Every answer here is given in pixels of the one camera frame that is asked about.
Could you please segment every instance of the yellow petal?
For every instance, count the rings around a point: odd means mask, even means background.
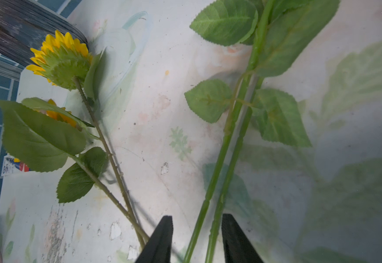
[[[45,71],[40,66],[36,66],[36,65],[29,65],[26,67],[26,69],[31,70],[31,71]]]
[[[65,34],[65,45],[70,48],[70,49],[73,49],[74,47],[74,40],[73,40],[73,37],[71,36],[70,32],[67,32]]]
[[[55,101],[53,101],[51,98],[48,100],[48,103],[53,105],[53,106],[57,106],[57,104],[55,103]]]
[[[39,75],[39,76],[44,76],[42,73],[40,73],[39,71],[35,71],[35,72],[33,72],[33,74],[35,74],[35,75]]]
[[[87,49],[87,45],[84,43],[80,44],[80,50],[79,51],[85,57],[87,57],[87,54],[89,53],[89,50]]]

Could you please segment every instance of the artificial sunflower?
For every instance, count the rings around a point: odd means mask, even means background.
[[[26,68],[46,77],[53,85],[68,90],[77,88],[72,80],[74,76],[84,80],[92,62],[86,44],[81,44],[77,38],[73,39],[70,33],[64,36],[58,30],[55,31],[55,37],[50,34],[46,36],[41,50],[30,50],[35,55],[31,60],[36,65]]]
[[[52,99],[48,100],[48,103],[52,104],[54,106],[57,106],[57,104]],[[77,126],[77,122],[75,120],[73,120],[72,118],[67,117],[61,113],[57,113],[57,112],[53,112],[53,111],[46,111],[46,115],[53,118],[53,119],[62,121],[64,123],[68,123],[71,126],[73,126],[74,128]]]

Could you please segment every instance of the green plastic stem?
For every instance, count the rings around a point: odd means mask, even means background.
[[[268,17],[270,16],[270,12],[273,7],[273,2],[274,0],[268,0],[268,3],[262,13],[261,19],[257,24],[257,28],[255,29],[254,44],[252,46],[252,52],[251,52],[250,60],[248,62],[248,66],[246,67],[246,71],[252,71],[257,66],[258,56],[260,55],[262,46],[264,44],[264,39],[267,32]],[[248,89],[248,85],[250,84],[251,77],[252,77],[251,75],[247,75],[242,80],[241,88],[238,93],[238,98],[241,100],[245,99],[246,91]],[[230,121],[228,120],[226,122],[226,126],[225,126],[226,129],[225,129],[225,135],[223,137],[223,144],[222,144],[222,147],[220,148],[220,153],[216,161],[215,170],[213,171],[213,176],[210,180],[209,187],[207,188],[206,196],[201,206],[200,213],[198,215],[197,222],[195,224],[194,231],[191,236],[191,240],[188,245],[188,249],[185,254],[183,263],[190,262],[195,245],[197,244],[198,236],[200,234],[201,227],[203,226],[203,222],[210,205],[210,200],[213,197],[213,193],[215,191],[216,184],[219,179],[220,171],[222,170],[223,162],[225,161],[226,153],[230,145],[230,140],[232,139],[232,134],[233,134],[233,131],[235,130],[236,121],[241,112],[241,108],[242,108],[242,103],[240,103],[239,101],[236,101],[234,108],[230,109],[232,111],[232,115],[231,115],[232,117]]]

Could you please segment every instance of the artificial leaf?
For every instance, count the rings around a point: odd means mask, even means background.
[[[328,125],[328,130],[338,130],[346,124],[346,121],[340,119]]]
[[[84,122],[80,120],[79,118],[75,117],[74,115],[72,115],[71,113],[63,110],[62,108],[52,105],[40,98],[26,98],[23,101],[21,101],[21,104],[35,111],[40,111],[40,110],[53,111],[53,112],[62,114],[64,116],[67,116],[68,118],[71,118],[75,122],[77,122],[77,124],[83,129],[86,129],[87,127],[94,127],[93,125],[87,122]]]
[[[311,193],[303,233],[382,213],[382,158],[346,165]]]
[[[68,155],[84,150],[84,134],[68,123],[54,120],[14,101],[0,101],[4,133],[2,143],[9,154],[31,170],[49,172],[61,168]]]
[[[271,11],[271,21],[281,16],[284,12],[309,4],[312,0],[276,0]]]
[[[271,88],[257,90],[252,111],[264,140],[291,146],[311,146],[298,104],[288,93]]]
[[[216,0],[197,15],[190,28],[207,41],[229,46],[249,38],[257,22],[257,8],[249,1]]]
[[[297,167],[294,157],[283,147],[243,144],[239,159],[257,171],[290,170]]]
[[[207,190],[210,180],[213,176],[216,164],[203,165],[204,189]],[[218,183],[215,189],[215,195],[219,196],[225,181],[229,166],[223,165],[220,171]],[[230,210],[240,216],[250,217],[252,214],[251,198],[248,194],[244,181],[238,175],[234,174],[226,195],[225,209]]]
[[[14,245],[14,242],[13,241],[10,241],[7,246],[5,247],[5,250],[4,250],[4,253],[2,254],[2,257],[4,259],[8,259],[11,255],[11,252],[12,252],[12,247]]]
[[[382,41],[347,55],[330,77],[321,118],[329,120],[354,106],[382,96]]]
[[[106,153],[100,147],[93,147],[80,155],[80,160],[96,176],[102,173],[102,169],[108,160]],[[70,166],[62,175],[57,186],[57,198],[59,203],[74,202],[85,196],[93,187],[94,181],[77,164]]]
[[[273,209],[262,200],[253,200],[252,207],[254,208],[253,216],[257,221],[270,230],[270,235],[276,236],[279,225]]]
[[[347,256],[328,249],[326,247],[317,247],[301,255],[302,263],[367,263],[351,256]]]
[[[95,94],[95,90],[93,89],[93,82],[95,78],[95,72],[96,69],[98,68],[100,58],[102,57],[102,54],[104,53],[104,50],[100,52],[99,54],[95,55],[92,59],[92,63],[90,65],[90,69],[87,72],[87,75],[84,79],[84,93],[86,94],[87,97],[96,99],[97,94]]]
[[[190,109],[208,123],[215,123],[230,104],[232,91],[221,80],[204,80],[185,92]]]
[[[274,20],[260,53],[257,74],[260,77],[283,74],[333,18],[340,0],[315,0],[304,7],[289,11]]]

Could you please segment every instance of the white table surface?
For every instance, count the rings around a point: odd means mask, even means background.
[[[151,234],[163,215],[173,216],[173,255],[183,256],[188,245],[204,199],[203,175],[211,174],[209,164],[216,161],[225,123],[225,114],[215,124],[203,122],[188,108],[183,93],[213,76],[236,80],[250,54],[250,48],[244,45],[210,44],[189,28],[210,2],[83,0],[68,18],[95,51],[109,46],[107,65],[112,70],[102,84],[102,94],[109,99],[103,103],[101,117],[144,229]],[[128,30],[122,29],[129,18],[143,11],[147,13],[141,13]],[[289,92],[297,101],[305,100],[303,120],[314,145],[303,150],[308,169],[291,147],[265,142],[253,128],[245,137],[245,152],[235,169],[242,181],[235,181],[229,211],[268,262],[293,260],[293,248],[314,187],[310,177],[313,167],[325,182],[330,182],[347,165],[362,166],[382,158],[382,92],[357,97],[337,94],[340,102],[353,107],[329,120],[345,121],[334,130],[320,130],[310,117],[310,111],[320,112],[323,96],[330,89],[330,76],[336,68],[342,69],[338,64],[350,53],[381,43],[362,63],[357,60],[343,71],[349,72],[349,77],[365,74],[366,78],[382,70],[381,66],[365,72],[382,58],[381,41],[382,0],[342,0],[335,18],[292,68],[265,81],[266,86]],[[116,79],[115,86],[111,86],[112,79]],[[75,94],[52,87],[29,71],[21,75],[17,101],[26,97],[52,98],[57,105],[85,116],[76,106]],[[138,249],[135,232],[103,192],[93,188],[76,202],[57,203],[57,182],[72,163],[69,160],[65,167],[50,173],[5,177],[0,234],[4,236],[3,250],[10,242],[13,249],[4,262],[133,262]],[[110,171],[105,178],[110,190],[121,199]],[[365,210],[372,211],[371,203],[382,201],[382,191],[373,200],[368,198],[374,195],[368,193],[379,187],[382,189],[374,183],[359,184],[358,190],[367,199],[356,207],[365,205]],[[348,196],[336,194],[334,198],[337,206]],[[207,218],[213,216],[213,203]],[[260,210],[265,207],[269,215],[274,213],[273,224],[265,224],[260,218]],[[14,215],[9,229],[5,223],[7,211],[10,217]],[[382,262],[382,206],[365,217],[346,210],[342,213],[353,216],[352,220],[310,232],[299,252],[327,247],[366,262]],[[204,224],[193,262],[204,261],[210,223],[207,220]],[[32,225],[35,231],[30,242]],[[215,261],[224,262],[221,237]]]

